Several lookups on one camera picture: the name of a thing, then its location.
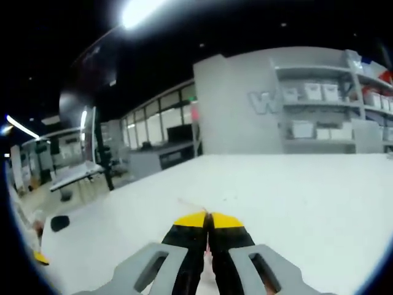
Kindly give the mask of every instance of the yellow tape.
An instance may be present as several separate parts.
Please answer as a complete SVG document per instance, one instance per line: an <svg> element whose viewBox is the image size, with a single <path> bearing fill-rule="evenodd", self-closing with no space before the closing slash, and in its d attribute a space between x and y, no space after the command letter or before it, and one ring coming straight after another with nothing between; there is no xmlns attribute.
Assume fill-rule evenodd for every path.
<svg viewBox="0 0 393 295"><path fill-rule="evenodd" d="M227 216L221 213L211 213L215 229L224 229L227 227L243 227L243 224L233 216Z"/></svg>
<svg viewBox="0 0 393 295"><path fill-rule="evenodd" d="M45 258L44 255L42 255L41 253L38 253L37 251L33 251L34 253L34 258L36 259L36 261L40 262L41 264L45 264L46 266L49 265L49 261Z"/></svg>
<svg viewBox="0 0 393 295"><path fill-rule="evenodd" d="M192 227L203 227L204 217L206 212L195 213L179 218L174 225L175 226L192 226Z"/></svg>

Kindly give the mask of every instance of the white shelving unit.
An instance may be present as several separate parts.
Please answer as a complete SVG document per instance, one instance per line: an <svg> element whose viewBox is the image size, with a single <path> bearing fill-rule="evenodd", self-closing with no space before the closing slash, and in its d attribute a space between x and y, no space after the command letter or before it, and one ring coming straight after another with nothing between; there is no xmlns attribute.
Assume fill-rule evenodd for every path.
<svg viewBox="0 0 393 295"><path fill-rule="evenodd" d="M359 115L359 118L362 120L366 120L367 112L371 111L382 115L383 117L388 117L393 120L393 109L390 111L385 109L376 108L374 106L369 106L364 103L364 97L362 93L362 87L370 86L380 90L387 90L392 92L393 96L393 85L382 81L375 77L370 77L366 74L357 73L351 63L348 62L348 67L339 67L339 66L326 66L326 65L290 65L290 66L275 66L274 61L271 61L272 67L275 72L275 80L276 80L276 98L278 98L278 106L282 107L281 112L281 137L285 146L287 147L296 147L296 146L343 146L345 148L351 147L351 151L353 151L353 147L356 145L355 139L348 140L317 140L315 138L310 139L288 139L287 137L287 128L288 121L290 121L289 116L291 114L291 110L293 109L302 109L304 108L313 108L313 109L324 109L324 112L329 112L329 109L342 109L344 114L349 114L349 111L354 111L355 114ZM287 81L301 81L303 83L306 81L335 81L341 85L339 87L340 93L343 97L338 101L324 101L324 100L306 100L303 96L300 95L297 101L285 101L284 96L282 94L282 86ZM348 90L346 93L343 93L342 85L350 85L349 89L356 93L357 100L349 101ZM383 141L384 147L392 147L393 142Z"/></svg>

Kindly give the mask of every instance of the gray gripper finger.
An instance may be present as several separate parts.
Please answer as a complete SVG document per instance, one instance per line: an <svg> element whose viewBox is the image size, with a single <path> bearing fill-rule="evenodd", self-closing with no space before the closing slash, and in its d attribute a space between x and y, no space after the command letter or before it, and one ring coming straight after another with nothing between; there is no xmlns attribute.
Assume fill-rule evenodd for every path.
<svg viewBox="0 0 393 295"><path fill-rule="evenodd" d="M322 294L306 285L300 269L266 245L256 245L229 250L239 273L244 295L266 295L265 286L251 259L258 256L268 277L278 290L277 295Z"/></svg>
<svg viewBox="0 0 393 295"><path fill-rule="evenodd" d="M151 243L119 264L110 282L94 291L75 295L141 295L152 280L149 295L172 295L177 273L187 252L186 248Z"/></svg>

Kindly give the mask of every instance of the black ceiling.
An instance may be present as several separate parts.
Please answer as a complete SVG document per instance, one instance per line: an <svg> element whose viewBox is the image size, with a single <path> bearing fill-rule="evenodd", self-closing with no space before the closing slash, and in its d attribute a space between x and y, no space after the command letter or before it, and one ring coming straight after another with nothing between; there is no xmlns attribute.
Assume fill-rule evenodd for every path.
<svg viewBox="0 0 393 295"><path fill-rule="evenodd" d="M22 12L10 9L20 23L9 23L5 36L7 113L26 124L58 113L60 90L75 79L71 65L77 68L116 26L126 2L44 1L24 4ZM383 63L376 42L392 45L389 14L375 1L362 7L353 1L173 0L168 7L145 28L132 34L117 28L97 43L111 48L100 57L102 70L117 73L116 86L94 94L104 120L190 79L196 61L218 53L309 45L354 49Z"/></svg>

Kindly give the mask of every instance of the black pole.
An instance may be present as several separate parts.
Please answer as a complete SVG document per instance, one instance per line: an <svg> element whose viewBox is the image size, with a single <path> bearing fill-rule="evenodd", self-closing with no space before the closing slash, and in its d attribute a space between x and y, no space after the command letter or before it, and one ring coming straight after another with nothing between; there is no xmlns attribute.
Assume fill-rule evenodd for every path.
<svg viewBox="0 0 393 295"><path fill-rule="evenodd" d="M105 155L103 134L101 133L101 124L99 122L99 112L98 112L97 108L96 108L95 126L96 126L95 135L96 135L96 139L97 139L97 149L98 149L98 153L99 153L99 158L101 159L101 165L104 168L105 180L106 180L109 190L113 191L115 188L113 187L112 178L109 174L109 162L108 162L108 159Z"/></svg>

